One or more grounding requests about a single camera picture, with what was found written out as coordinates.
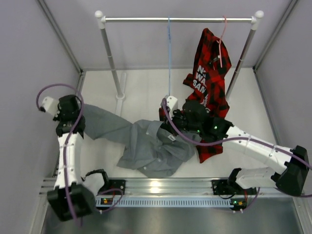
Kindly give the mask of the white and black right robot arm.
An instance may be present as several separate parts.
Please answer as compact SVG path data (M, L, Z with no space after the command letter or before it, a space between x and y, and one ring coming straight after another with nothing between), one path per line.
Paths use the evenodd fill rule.
M224 118L209 115L205 107L194 100L186 101L179 110L177 100L169 96L162 99L161 108L168 129L185 141L204 148L229 148L264 165L256 169L233 169L224 182L231 195L264 187L290 196L303 196L306 178L312 169L305 148L282 147L261 140Z

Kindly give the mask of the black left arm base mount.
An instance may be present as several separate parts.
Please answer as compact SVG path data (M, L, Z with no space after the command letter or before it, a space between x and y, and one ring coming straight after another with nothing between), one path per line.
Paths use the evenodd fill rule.
M122 190L122 193L125 193L126 189L126 180L125 179L109 179L109 181L104 185L104 190L112 190L108 192L109 195L120 195L120 192L117 189Z

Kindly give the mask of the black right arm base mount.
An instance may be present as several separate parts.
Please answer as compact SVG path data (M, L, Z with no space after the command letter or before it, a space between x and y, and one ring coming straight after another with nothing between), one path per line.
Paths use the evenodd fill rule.
M232 181L227 179L215 179L212 180L212 189L214 195L242 195L243 192L241 188Z

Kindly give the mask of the grey button shirt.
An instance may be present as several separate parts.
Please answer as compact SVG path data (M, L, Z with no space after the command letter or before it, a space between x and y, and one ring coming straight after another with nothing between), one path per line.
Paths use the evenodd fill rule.
M117 166L138 170L150 178L172 176L190 160L196 148L181 136L163 128L161 121L138 120L134 123L97 106L85 104L83 115L87 136L124 145Z

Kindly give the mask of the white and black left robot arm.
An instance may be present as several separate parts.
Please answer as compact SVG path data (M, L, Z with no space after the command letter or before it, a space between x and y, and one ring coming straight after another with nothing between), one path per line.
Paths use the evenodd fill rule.
M42 109L58 122L58 172L53 189L47 193L47 200L60 221L90 215L96 206L96 196L109 192L110 182L103 169L81 175L80 154L86 126L83 103L75 95L59 99L45 97Z

